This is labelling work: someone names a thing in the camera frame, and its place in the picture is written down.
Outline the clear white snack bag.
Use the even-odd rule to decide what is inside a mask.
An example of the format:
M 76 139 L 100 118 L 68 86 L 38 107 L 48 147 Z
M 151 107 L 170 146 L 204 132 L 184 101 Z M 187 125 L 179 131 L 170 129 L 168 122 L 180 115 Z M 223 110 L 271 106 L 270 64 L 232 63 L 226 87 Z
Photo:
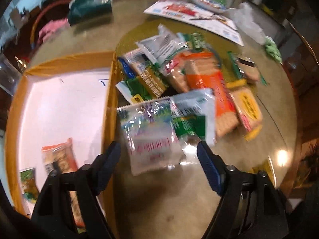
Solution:
M 172 122 L 170 98 L 122 106 L 117 115 L 133 176 L 174 167 L 183 158 Z

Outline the green white snack bag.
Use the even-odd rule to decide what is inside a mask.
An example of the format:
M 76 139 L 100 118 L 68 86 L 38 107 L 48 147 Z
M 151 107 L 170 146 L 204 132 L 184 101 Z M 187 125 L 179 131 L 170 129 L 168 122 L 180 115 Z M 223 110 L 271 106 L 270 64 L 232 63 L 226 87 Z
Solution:
M 215 144 L 215 97 L 211 88 L 196 89 L 170 97 L 170 109 L 179 139 L 196 136 L 210 146 Z

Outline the yellow label biscuit pack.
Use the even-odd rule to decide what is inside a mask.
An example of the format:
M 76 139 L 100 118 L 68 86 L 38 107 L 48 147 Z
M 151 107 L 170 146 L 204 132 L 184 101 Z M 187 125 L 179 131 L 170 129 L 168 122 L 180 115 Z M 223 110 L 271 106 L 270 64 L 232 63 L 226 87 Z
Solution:
M 252 132 L 263 120 L 262 112 L 248 87 L 239 87 L 230 91 L 239 119 L 246 130 Z

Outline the small green snack packet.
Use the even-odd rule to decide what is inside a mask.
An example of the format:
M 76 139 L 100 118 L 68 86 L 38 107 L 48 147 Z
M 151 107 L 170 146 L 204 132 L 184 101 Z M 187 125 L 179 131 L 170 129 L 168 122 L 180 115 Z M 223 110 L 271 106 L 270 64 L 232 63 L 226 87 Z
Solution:
M 39 190 L 36 185 L 36 169 L 27 168 L 21 170 L 20 179 L 23 197 L 27 201 L 35 204 L 39 196 Z

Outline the orange cracker pack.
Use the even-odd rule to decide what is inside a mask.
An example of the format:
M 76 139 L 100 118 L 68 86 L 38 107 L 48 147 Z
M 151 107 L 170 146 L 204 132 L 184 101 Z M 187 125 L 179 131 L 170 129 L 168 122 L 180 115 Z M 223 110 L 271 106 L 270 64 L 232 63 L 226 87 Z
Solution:
M 212 52 L 183 52 L 187 85 L 192 90 L 209 88 L 215 99 L 215 131 L 218 138 L 230 133 L 239 125 L 236 110 L 226 84 L 219 61 Z

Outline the round biscuit pack black label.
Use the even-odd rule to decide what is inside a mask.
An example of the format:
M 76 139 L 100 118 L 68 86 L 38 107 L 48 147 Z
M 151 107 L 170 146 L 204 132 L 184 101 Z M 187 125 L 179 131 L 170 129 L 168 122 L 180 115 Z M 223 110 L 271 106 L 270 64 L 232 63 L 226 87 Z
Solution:
M 232 69 L 238 80 L 244 79 L 248 84 L 268 84 L 262 76 L 259 68 L 251 58 L 245 57 L 238 53 L 233 53 L 231 51 L 228 51 L 227 54 L 232 63 Z

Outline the gold cardboard tray box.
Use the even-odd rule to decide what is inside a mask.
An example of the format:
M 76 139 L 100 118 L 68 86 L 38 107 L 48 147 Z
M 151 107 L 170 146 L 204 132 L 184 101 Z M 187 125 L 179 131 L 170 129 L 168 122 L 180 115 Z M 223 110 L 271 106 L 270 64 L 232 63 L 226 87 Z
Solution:
M 116 54 L 90 52 L 56 58 L 25 70 L 5 131 L 7 181 L 14 209 L 30 216 L 20 172 L 35 168 L 42 188 L 42 148 L 72 140 L 77 166 L 89 164 L 115 138 L 119 66 Z

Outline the green crumpled wrapper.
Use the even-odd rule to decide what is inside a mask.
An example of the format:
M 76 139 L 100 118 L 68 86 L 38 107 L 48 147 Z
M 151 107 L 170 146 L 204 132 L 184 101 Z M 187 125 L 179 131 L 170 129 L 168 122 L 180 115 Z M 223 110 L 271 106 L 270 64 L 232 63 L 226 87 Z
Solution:
M 273 39 L 269 36 L 265 37 L 265 43 L 264 43 L 264 49 L 266 51 L 266 54 L 272 58 L 274 61 L 276 61 L 279 64 L 282 64 L 282 56 L 281 53 L 276 45 L 276 43 L 273 41 Z

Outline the white printed flyer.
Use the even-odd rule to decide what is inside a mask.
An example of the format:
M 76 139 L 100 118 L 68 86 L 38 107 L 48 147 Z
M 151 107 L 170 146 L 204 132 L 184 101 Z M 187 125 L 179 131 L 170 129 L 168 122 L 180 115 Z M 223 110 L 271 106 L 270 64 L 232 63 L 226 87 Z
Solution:
M 244 45 L 237 27 L 231 19 L 204 10 L 192 3 L 157 1 L 145 9 L 144 13 L 187 23 L 217 34 L 240 46 Z

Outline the pink cloth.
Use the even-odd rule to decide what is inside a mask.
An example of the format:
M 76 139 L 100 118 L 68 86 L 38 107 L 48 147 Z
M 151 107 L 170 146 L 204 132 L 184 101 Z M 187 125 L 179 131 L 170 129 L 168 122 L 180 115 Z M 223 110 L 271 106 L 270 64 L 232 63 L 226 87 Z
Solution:
M 50 38 L 54 33 L 63 28 L 68 28 L 70 26 L 67 18 L 62 18 L 60 20 L 51 20 L 48 22 L 38 34 L 38 44 L 44 43 Z

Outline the white plastic bag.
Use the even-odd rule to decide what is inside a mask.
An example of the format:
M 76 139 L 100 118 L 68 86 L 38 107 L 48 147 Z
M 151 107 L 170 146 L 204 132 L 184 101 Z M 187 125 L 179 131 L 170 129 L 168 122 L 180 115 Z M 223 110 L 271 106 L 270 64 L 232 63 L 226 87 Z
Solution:
M 264 45 L 266 35 L 263 29 L 254 21 L 252 13 L 253 9 L 247 2 L 241 3 L 238 8 L 229 8 L 227 10 L 227 14 L 239 29 L 256 43 Z

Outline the teal tissue pack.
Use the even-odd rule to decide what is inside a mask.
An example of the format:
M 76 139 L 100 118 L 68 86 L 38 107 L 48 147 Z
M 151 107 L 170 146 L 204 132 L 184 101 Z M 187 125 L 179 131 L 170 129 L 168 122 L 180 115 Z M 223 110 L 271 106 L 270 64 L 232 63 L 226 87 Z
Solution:
M 70 26 L 112 13 L 112 0 L 71 0 L 67 15 Z

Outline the patterned ceramic dish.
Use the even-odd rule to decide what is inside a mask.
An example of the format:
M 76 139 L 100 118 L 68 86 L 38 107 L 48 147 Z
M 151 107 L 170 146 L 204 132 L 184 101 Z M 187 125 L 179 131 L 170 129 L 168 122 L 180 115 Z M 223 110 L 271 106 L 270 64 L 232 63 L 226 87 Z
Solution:
M 225 5 L 213 0 L 191 0 L 191 2 L 207 11 L 216 14 L 222 14 L 227 10 Z

